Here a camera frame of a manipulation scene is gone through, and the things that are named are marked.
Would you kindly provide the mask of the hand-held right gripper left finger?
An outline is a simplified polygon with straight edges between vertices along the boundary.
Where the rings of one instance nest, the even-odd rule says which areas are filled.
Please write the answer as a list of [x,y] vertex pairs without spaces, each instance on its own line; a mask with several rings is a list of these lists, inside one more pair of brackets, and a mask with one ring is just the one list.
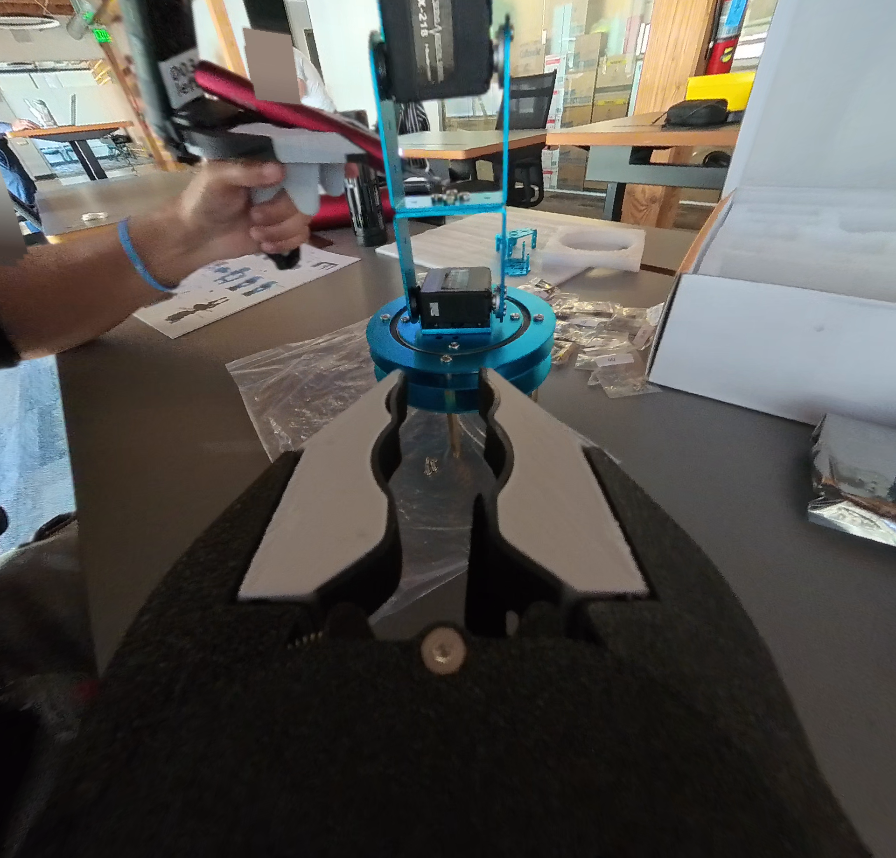
[[308,439],[238,591],[242,602],[384,603],[401,549],[390,480],[407,382],[384,377]]

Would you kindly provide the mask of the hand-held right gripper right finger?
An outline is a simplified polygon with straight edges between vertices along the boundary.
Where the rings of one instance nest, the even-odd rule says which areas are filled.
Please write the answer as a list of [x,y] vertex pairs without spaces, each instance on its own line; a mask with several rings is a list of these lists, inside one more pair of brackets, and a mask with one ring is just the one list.
[[643,600],[649,583],[587,445],[493,369],[478,373],[484,459],[495,481],[474,503],[468,628],[504,628],[547,604],[574,628],[595,601]]

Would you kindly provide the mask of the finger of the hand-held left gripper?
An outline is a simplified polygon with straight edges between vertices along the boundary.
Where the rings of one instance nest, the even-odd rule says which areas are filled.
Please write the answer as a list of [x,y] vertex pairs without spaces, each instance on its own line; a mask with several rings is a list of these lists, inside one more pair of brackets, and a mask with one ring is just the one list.
[[375,157],[374,147],[362,147],[339,133],[315,132],[272,124],[243,124],[233,127],[234,134],[254,136],[271,143],[275,158],[285,165],[316,164],[344,166],[353,158]]

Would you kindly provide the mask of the red electric screwdriver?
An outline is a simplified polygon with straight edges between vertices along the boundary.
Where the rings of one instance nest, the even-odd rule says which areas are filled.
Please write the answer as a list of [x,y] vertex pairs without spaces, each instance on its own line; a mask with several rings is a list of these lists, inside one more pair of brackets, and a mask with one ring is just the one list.
[[370,130],[339,113],[330,113],[302,103],[262,100],[255,95],[250,80],[208,61],[197,63],[195,80],[205,93],[255,114],[263,123],[341,135],[355,147],[350,151],[351,155],[364,156],[365,163],[381,173],[387,170],[388,163],[384,158],[380,139]]

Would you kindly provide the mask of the blue toy robot arm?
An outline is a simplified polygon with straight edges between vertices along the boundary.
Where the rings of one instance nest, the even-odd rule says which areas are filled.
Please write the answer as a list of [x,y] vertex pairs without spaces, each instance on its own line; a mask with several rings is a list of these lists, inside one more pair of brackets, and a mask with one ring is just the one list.
[[[400,371],[408,404],[448,418],[455,455],[458,417],[477,411],[478,373],[499,372],[525,394],[551,365],[555,316],[547,302],[508,286],[509,101],[512,25],[493,24],[493,0],[376,0],[379,30],[369,40],[385,180],[393,211],[403,298],[384,306],[366,337],[375,374]],[[399,106],[460,98],[501,86],[502,179],[489,192],[409,196],[399,153]],[[430,270],[419,282],[409,223],[424,218],[498,214],[498,274],[486,263]]]

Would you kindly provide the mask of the person's left hand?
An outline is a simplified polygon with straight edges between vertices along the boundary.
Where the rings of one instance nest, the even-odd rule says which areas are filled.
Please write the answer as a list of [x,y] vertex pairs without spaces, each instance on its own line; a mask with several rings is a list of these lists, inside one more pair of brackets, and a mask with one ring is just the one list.
[[276,161],[204,163],[172,201],[130,218],[134,247],[170,286],[220,260],[290,255],[308,241],[310,217],[283,189],[285,173]]

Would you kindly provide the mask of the red cylinder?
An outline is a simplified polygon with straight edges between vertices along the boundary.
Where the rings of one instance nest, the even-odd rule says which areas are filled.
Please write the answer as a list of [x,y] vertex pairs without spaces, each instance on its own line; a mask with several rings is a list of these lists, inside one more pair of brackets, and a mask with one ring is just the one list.
[[308,225],[311,232],[354,227],[348,199],[344,193],[338,196],[323,194],[319,199],[319,209]]

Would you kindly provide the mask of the large clear plastic bag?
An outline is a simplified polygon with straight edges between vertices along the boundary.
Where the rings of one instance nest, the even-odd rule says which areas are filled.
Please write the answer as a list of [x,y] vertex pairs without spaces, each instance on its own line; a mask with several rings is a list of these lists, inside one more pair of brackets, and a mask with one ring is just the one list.
[[[257,353],[227,365],[270,460],[297,450],[376,383],[366,322]],[[409,408],[400,428],[401,464],[390,486],[396,501],[402,576],[373,616],[378,625],[466,573],[473,504],[492,479],[484,461],[485,425]],[[426,477],[427,456],[439,472]]]

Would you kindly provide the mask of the white foam sheet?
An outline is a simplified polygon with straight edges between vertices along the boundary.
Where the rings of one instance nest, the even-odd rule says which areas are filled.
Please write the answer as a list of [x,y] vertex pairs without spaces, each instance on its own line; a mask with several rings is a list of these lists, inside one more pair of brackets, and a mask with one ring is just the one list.
[[[537,247],[542,247],[554,233],[568,225],[564,215],[538,210],[509,209],[508,230],[530,227],[537,231]],[[498,213],[475,216],[452,216],[447,223],[427,227],[411,237],[414,263],[426,269],[453,267],[489,267],[499,273],[500,258],[496,238],[501,232]]]

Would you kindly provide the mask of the pile of small parts bags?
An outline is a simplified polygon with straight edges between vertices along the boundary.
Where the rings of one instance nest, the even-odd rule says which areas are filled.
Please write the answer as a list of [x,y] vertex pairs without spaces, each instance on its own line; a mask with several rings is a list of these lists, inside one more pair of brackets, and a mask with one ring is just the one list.
[[540,279],[526,288],[544,298],[556,318],[552,367],[586,371],[587,385],[610,399],[661,391],[648,380],[647,360],[664,303],[633,307],[584,299]]

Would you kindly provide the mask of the open white cardboard box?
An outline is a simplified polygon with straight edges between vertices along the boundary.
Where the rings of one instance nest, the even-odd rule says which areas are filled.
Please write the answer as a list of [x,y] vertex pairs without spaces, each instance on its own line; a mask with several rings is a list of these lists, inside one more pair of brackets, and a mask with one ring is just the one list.
[[895,0],[778,0],[723,187],[649,380],[894,426]]

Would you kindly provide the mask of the silver foil bag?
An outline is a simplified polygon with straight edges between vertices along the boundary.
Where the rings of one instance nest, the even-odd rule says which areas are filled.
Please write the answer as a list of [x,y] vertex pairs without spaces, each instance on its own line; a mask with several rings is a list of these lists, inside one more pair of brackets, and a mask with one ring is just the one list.
[[828,413],[812,432],[812,523],[895,546],[895,429]]

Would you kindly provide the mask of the yellow plastic case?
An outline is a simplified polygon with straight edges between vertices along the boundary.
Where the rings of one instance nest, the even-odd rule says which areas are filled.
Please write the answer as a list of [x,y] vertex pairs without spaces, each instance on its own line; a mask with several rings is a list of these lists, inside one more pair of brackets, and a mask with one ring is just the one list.
[[728,112],[743,112],[747,106],[755,77],[756,72],[753,70],[692,77],[687,82],[686,101],[725,100]]

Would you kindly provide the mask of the red fire extinguisher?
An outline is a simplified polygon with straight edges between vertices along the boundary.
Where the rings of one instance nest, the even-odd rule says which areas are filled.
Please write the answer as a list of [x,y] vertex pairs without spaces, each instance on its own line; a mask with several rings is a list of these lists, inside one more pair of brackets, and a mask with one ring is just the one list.
[[748,3],[749,0],[716,0],[705,54],[705,75],[722,75],[731,71]]

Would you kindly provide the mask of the small blue metal bracket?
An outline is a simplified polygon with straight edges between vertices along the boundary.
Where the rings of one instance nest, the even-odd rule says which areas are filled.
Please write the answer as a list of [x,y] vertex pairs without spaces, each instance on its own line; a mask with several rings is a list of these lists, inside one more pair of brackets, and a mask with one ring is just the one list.
[[530,226],[496,234],[496,252],[503,279],[521,279],[530,275],[532,252],[537,247],[538,236],[539,231]]

